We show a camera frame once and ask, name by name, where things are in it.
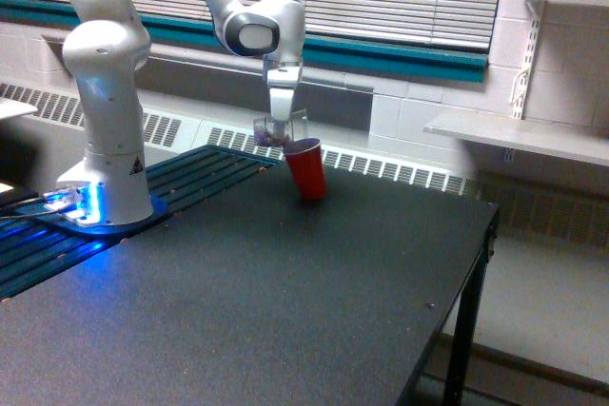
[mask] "robotic arm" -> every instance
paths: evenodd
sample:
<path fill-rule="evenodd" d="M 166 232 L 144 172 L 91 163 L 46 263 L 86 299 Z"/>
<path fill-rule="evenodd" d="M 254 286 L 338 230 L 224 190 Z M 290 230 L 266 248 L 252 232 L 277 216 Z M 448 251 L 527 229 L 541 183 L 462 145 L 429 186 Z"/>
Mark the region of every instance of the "robotic arm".
<path fill-rule="evenodd" d="M 69 1 L 82 24 L 68 35 L 63 56 L 80 92 L 87 147 L 57 182 L 84 189 L 78 209 L 65 216 L 82 226 L 139 222 L 153 209 L 133 73 L 146 62 L 150 38 L 131 0 Z"/>
<path fill-rule="evenodd" d="M 241 56 L 264 55 L 270 112 L 289 120 L 294 90 L 303 73 L 305 7 L 294 0 L 262 0 L 245 7 L 239 0 L 206 0 L 216 37 Z"/>

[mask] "floor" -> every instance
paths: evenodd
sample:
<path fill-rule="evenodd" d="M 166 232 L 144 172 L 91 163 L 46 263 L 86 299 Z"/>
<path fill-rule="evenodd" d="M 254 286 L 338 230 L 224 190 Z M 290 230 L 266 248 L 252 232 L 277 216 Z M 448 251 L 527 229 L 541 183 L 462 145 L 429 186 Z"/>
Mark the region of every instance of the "floor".
<path fill-rule="evenodd" d="M 444 331 L 452 333 L 455 313 Z M 504 231 L 475 341 L 609 384 L 609 252 Z"/>
<path fill-rule="evenodd" d="M 449 348 L 439 344 L 428 361 L 425 372 L 434 377 L 445 377 Z M 547 378 L 526 374 L 473 356 L 467 373 L 469 395 L 463 406 L 506 405 L 520 406 L 609 406 L 609 397 L 593 395 Z M 428 381 L 422 384 L 419 406 L 440 404 L 438 388 Z"/>

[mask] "teal window trim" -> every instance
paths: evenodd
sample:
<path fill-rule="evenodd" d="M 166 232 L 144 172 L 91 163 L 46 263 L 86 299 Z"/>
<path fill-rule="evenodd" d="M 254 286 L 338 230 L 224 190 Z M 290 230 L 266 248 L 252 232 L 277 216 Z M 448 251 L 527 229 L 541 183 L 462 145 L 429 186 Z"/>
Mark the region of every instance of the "teal window trim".
<path fill-rule="evenodd" d="M 153 40 L 184 45 L 220 47 L 213 26 L 206 21 L 142 14 Z M 40 0 L 0 0 L 0 20 L 28 21 L 45 25 L 76 26 L 80 23 L 71 5 Z M 486 54 L 307 35 L 304 61 L 374 70 L 387 74 L 418 75 L 481 83 L 488 65 Z"/>

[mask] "radiator vent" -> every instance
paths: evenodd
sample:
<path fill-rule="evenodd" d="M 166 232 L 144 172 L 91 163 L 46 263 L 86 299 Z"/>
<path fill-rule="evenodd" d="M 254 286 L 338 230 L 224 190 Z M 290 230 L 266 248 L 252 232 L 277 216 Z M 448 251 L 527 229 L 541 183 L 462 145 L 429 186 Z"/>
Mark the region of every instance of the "radiator vent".
<path fill-rule="evenodd" d="M 38 111 L 31 115 L 35 118 L 76 128 L 85 126 L 80 101 L 70 95 L 0 83 L 0 97 L 35 106 Z M 177 116 L 163 116 L 161 113 L 145 110 L 143 116 L 144 141 L 150 145 L 172 148 L 182 123 L 183 120 Z"/>
<path fill-rule="evenodd" d="M 282 159 L 281 149 L 259 147 L 246 131 L 215 126 L 206 142 L 264 157 Z M 570 242 L 607 247 L 609 203 L 589 202 L 579 195 L 549 191 L 541 187 L 514 184 L 503 180 L 481 183 L 456 176 L 449 170 L 388 160 L 383 156 L 325 146 L 324 165 L 361 173 L 396 183 L 404 183 L 468 196 L 501 207 L 501 226 L 511 226 L 550 235 Z"/>

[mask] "red plastic cup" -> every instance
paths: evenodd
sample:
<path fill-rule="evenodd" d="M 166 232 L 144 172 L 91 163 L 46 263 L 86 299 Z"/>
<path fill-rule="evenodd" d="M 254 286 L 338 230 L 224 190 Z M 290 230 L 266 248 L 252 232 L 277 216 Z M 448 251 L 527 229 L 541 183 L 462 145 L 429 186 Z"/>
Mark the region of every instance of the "red plastic cup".
<path fill-rule="evenodd" d="M 284 155 L 292 177 L 304 200 L 321 200 L 325 197 L 322 143 L 317 138 L 305 138 L 284 146 Z"/>

